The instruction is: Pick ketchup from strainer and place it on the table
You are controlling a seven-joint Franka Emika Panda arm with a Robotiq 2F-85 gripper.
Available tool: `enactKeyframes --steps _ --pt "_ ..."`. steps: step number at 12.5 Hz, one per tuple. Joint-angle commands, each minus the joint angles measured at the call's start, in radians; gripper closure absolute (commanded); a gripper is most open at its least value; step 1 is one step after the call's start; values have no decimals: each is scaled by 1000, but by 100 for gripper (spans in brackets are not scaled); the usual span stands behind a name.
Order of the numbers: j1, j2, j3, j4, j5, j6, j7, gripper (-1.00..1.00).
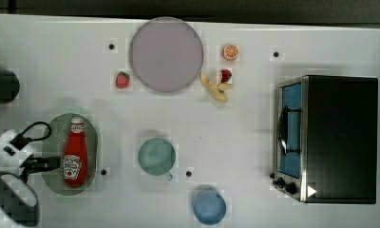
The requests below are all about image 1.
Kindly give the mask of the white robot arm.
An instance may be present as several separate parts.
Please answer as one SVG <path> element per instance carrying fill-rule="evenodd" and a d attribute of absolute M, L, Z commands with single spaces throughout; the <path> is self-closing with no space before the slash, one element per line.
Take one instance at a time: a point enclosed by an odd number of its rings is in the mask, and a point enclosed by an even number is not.
<path fill-rule="evenodd" d="M 58 169 L 59 156 L 35 157 L 36 148 L 16 130 L 0 136 L 0 214 L 23 227 L 40 221 L 40 203 L 28 185 L 29 175 Z"/>

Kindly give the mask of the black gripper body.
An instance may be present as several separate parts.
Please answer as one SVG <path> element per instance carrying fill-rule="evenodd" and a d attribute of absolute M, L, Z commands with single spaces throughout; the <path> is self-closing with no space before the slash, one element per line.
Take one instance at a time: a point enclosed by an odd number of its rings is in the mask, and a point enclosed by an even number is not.
<path fill-rule="evenodd" d="M 61 165 L 59 156 L 47 158 L 29 157 L 22 165 L 23 171 L 21 176 L 27 178 L 30 174 L 48 172 L 58 169 Z"/>

